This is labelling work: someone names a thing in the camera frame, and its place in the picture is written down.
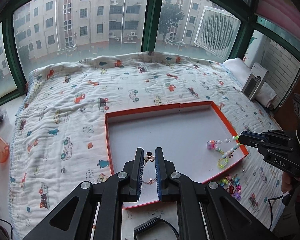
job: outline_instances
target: air conditioner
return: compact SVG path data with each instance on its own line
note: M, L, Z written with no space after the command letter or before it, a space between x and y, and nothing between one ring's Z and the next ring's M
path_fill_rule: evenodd
M240 21L231 13L205 6L194 44L220 59L228 58Z

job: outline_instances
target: white brick wall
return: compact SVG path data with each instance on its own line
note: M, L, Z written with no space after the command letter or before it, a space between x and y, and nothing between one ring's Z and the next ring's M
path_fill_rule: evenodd
M272 41L265 48L261 65L269 71L267 83L278 95L276 107L287 93L300 68L300 62L279 44Z

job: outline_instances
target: round metal bolt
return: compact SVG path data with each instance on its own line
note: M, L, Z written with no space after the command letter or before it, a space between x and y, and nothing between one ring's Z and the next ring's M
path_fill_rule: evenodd
M180 177L181 177L181 174L179 172L171 173L171 178L173 178L173 179L179 179Z
M218 187L218 183L211 181L208 184L209 188L216 189Z
M121 172L118 173L118 177L120 179L124 179L127 176L128 176L128 174L126 172L124 172L124 171L121 171Z
M85 182L81 183L80 187L83 189L87 189L90 187L90 183L85 181Z

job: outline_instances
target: person's hand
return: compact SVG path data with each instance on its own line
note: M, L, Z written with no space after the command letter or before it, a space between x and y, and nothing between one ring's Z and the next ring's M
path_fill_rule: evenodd
M282 183L281 183L281 191L286 193L287 191L292 190L293 186L291 185L292 177L288 174L283 172L282 173Z

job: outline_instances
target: pink curtain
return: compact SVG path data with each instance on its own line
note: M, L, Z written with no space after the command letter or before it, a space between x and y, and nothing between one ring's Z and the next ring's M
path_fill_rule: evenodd
M300 13L291 0L259 0L256 14L300 40Z

